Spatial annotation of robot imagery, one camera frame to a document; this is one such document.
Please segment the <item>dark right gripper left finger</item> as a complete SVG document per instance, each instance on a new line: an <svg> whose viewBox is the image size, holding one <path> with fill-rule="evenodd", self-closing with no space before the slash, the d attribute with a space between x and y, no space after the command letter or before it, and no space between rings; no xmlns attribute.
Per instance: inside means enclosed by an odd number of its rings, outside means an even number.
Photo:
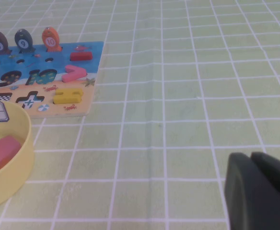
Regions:
<svg viewBox="0 0 280 230"><path fill-rule="evenodd" d="M280 230L280 193L251 156L229 155L224 195L232 230Z"/></svg>

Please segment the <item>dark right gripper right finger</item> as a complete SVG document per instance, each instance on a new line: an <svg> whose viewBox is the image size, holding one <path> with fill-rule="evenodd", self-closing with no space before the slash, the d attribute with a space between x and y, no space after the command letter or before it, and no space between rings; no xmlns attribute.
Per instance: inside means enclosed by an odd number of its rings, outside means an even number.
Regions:
<svg viewBox="0 0 280 230"><path fill-rule="evenodd" d="M252 152L251 160L280 193L280 160L263 152Z"/></svg>

